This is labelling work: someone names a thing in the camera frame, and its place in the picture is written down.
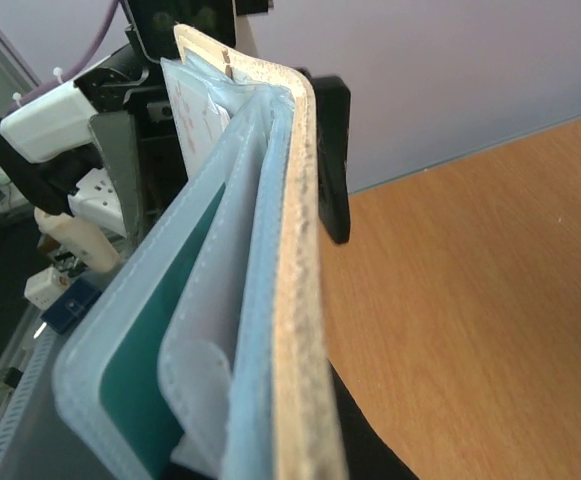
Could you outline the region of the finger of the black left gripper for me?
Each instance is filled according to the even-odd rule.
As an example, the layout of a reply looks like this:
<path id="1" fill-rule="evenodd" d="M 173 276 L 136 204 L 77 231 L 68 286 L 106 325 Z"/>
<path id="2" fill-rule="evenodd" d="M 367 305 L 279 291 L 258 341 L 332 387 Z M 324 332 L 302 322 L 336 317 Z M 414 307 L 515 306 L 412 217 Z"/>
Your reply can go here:
<path id="1" fill-rule="evenodd" d="M 309 80 L 316 99 L 320 220 L 335 244 L 345 244 L 351 230 L 347 188 L 351 91 L 339 76 L 298 71 Z"/>

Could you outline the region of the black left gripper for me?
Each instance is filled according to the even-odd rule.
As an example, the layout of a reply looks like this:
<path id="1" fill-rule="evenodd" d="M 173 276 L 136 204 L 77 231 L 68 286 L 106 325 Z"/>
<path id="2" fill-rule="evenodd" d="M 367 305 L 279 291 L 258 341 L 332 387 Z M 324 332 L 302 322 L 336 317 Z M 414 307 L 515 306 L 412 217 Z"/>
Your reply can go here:
<path id="1" fill-rule="evenodd" d="M 129 40 L 77 86 L 96 110 L 88 128 L 136 249 L 187 182 L 161 67 Z"/>

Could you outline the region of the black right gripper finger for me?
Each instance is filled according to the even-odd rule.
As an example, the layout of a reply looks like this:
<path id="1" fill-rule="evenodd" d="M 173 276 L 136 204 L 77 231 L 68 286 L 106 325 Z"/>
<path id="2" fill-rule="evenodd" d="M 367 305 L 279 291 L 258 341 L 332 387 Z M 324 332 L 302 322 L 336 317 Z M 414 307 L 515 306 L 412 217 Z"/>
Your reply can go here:
<path id="1" fill-rule="evenodd" d="M 331 374 L 349 478 L 417 480 L 414 472 L 370 425 L 334 367 L 331 367 Z"/>

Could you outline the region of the white card orange logo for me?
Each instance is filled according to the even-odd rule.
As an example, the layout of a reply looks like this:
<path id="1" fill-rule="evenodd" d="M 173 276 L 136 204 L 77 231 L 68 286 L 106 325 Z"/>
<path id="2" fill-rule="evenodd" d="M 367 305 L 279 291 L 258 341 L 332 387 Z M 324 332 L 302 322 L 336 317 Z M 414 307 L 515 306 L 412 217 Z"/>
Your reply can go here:
<path id="1" fill-rule="evenodd" d="M 199 80 L 170 75 L 165 83 L 184 166 L 192 179 L 214 149 L 230 122 L 230 115 Z"/>

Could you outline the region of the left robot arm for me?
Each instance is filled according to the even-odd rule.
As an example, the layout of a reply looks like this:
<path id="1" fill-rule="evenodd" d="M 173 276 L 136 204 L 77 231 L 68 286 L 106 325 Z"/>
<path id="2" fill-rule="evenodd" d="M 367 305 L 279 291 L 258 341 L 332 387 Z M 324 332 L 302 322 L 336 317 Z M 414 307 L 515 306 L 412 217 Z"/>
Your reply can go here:
<path id="1" fill-rule="evenodd" d="M 313 274 L 317 231 L 350 238 L 351 93 L 337 76 L 231 48 L 194 27 L 138 79 L 91 69 L 0 119 L 0 167 L 39 230 L 97 272 L 235 291 L 266 337 L 273 283 Z"/>

